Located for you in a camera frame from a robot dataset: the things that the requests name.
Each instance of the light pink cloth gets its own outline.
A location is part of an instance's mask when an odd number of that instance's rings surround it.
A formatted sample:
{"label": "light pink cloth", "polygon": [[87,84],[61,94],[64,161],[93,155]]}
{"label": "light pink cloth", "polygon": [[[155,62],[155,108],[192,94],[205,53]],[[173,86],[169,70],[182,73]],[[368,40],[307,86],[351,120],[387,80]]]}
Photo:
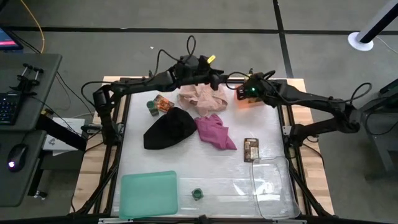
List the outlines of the light pink cloth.
{"label": "light pink cloth", "polygon": [[178,102],[184,110],[194,105],[200,116],[206,116],[209,111],[224,110],[228,104],[222,85],[214,91],[210,85],[205,84],[182,86]]}
{"label": "light pink cloth", "polygon": [[217,114],[208,117],[195,118],[200,140],[209,142],[218,149],[236,150],[234,142],[228,137],[228,128]]}

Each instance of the wooden table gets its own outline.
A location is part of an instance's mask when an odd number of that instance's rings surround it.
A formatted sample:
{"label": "wooden table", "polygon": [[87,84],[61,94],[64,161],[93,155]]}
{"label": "wooden table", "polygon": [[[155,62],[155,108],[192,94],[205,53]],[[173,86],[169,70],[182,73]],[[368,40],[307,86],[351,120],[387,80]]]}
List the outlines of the wooden table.
{"label": "wooden table", "polygon": [[[117,81],[122,77],[104,77],[104,81],[113,82]],[[291,78],[287,79],[287,83],[289,85],[295,86],[300,91],[305,91],[305,84],[303,79],[299,78]],[[118,122],[121,121],[123,116],[123,106],[125,102],[125,97],[121,100],[121,108],[119,110]],[[309,108],[305,108],[303,106],[292,106],[294,120],[295,123],[300,124],[311,124],[312,115]],[[286,120],[288,118],[287,112],[284,110],[284,118],[286,124],[289,122]],[[100,118],[95,116],[93,123],[100,124]],[[99,134],[93,137],[87,144],[87,148],[94,146],[102,141],[102,136]],[[313,147],[317,151],[319,151],[319,146],[317,143],[308,142],[307,140],[304,142],[305,144]],[[98,186],[98,182],[100,181],[101,169],[104,161],[105,154],[105,145],[100,145],[89,152],[87,152],[83,158],[83,163],[81,165],[80,174],[78,178],[78,182],[75,189],[75,196],[73,198],[73,204],[75,208],[78,210],[83,206],[83,204],[89,199],[91,194],[94,192],[95,188]],[[116,147],[113,148],[113,153],[111,154],[111,158],[109,161],[109,166],[112,164],[114,159],[114,151]],[[311,149],[303,146],[300,148],[300,152],[302,155],[303,167],[305,178],[307,181],[307,186],[312,192],[312,194],[317,198],[319,203],[323,206],[323,208],[333,214],[333,206],[331,204],[330,193],[328,188],[328,183],[326,180],[325,170],[323,168],[322,159],[319,155],[315,154]],[[103,199],[101,201],[100,212],[102,212],[106,206],[106,201],[108,199],[108,186],[104,190]],[[296,184],[297,196],[298,196],[298,204],[303,212],[304,203],[302,191]]]}

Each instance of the gray floor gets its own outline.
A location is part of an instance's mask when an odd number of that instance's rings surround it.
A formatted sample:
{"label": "gray floor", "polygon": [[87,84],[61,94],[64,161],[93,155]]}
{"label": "gray floor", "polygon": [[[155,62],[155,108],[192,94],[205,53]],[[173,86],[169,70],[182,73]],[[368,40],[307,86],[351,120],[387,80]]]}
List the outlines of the gray floor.
{"label": "gray floor", "polygon": [[[285,29],[290,30],[360,30],[387,0],[279,0]],[[158,28],[229,28],[276,29],[271,0],[248,1],[183,1],[183,0],[71,0],[26,1],[43,26],[68,27],[158,27]],[[0,14],[0,21],[14,26],[34,26],[19,4],[10,3]],[[387,30],[398,30],[394,21]],[[18,32],[39,48],[38,32]],[[154,69],[159,48],[172,55],[185,54],[188,34],[156,33],[84,33],[46,32],[46,52],[63,55],[60,73],[76,92],[82,83],[101,80],[105,75],[145,75]],[[250,68],[277,70],[285,77],[284,60],[277,34],[195,34],[197,54],[215,54],[215,67],[232,72]],[[380,36],[393,49],[398,49],[397,36]],[[395,80],[398,55],[375,39],[374,49],[358,52],[347,43],[345,35],[287,35],[287,48],[295,78],[304,78],[307,91],[318,95],[349,98],[363,82],[374,85],[373,93]],[[161,68],[171,61],[162,57]],[[87,88],[87,92],[98,86]],[[361,106],[374,94],[359,99]],[[63,90],[52,88],[47,102],[63,108],[67,99]],[[74,97],[62,116],[86,113]],[[328,118],[313,111],[315,121]],[[380,169],[377,154],[366,135],[330,133],[320,137],[325,159],[325,172],[335,213],[343,218],[398,222],[398,183],[365,182],[364,175]],[[19,208],[0,209],[0,218],[22,218],[62,215],[68,212],[76,174],[69,178],[49,175],[50,194],[45,202],[27,199]]]}

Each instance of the black beanie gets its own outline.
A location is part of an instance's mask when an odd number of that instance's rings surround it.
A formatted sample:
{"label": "black beanie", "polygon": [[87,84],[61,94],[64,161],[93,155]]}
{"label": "black beanie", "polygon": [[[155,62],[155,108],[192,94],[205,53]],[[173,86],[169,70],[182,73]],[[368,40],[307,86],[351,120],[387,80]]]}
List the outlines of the black beanie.
{"label": "black beanie", "polygon": [[186,139],[197,130],[188,112],[174,107],[161,116],[144,134],[144,148],[164,149]]}

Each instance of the gray desk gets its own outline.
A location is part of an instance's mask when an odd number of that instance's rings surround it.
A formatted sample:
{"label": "gray desk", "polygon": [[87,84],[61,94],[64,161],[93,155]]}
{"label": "gray desk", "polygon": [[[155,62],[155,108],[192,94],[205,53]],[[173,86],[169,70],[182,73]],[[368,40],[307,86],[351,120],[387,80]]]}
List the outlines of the gray desk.
{"label": "gray desk", "polygon": [[[61,62],[61,55],[55,54],[1,54],[0,53],[0,92],[10,91],[9,86],[18,85],[17,75],[24,67],[23,63],[43,68],[40,85],[33,87],[37,99],[45,102],[55,74]],[[35,171],[36,163],[45,140],[46,132],[33,130],[36,126],[43,104],[35,99],[26,99],[14,126],[0,126],[0,207],[16,207],[21,204],[27,194],[27,188]],[[22,142],[29,149],[26,154],[25,166],[19,172],[9,172],[7,156],[16,144]]]}

